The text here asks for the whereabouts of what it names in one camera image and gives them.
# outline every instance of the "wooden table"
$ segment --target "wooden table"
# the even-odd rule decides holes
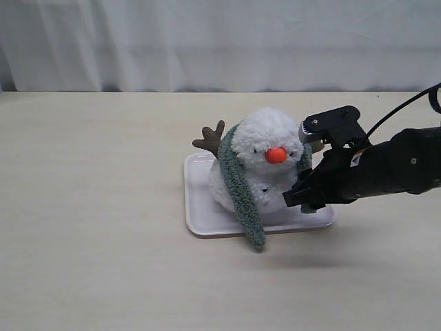
[[[441,191],[359,200],[262,254],[185,227],[203,126],[351,104],[367,130],[414,94],[1,93],[0,329],[439,330]],[[424,98],[372,141],[440,119]]]

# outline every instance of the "orange carrot nose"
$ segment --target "orange carrot nose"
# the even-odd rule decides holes
[[[287,154],[282,147],[270,148],[266,151],[265,158],[270,163],[280,163],[287,159]]]

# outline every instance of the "snowman plush toy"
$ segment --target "snowman plush toy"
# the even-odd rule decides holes
[[[312,154],[324,146],[301,143],[296,122],[271,107],[249,114],[222,137],[224,128],[224,121],[215,130],[204,127],[204,139],[194,140],[193,146],[216,157],[208,179],[210,192],[236,213],[249,242],[262,251],[265,231],[260,216],[286,208],[283,192],[312,167]],[[302,212],[314,211],[302,206]]]

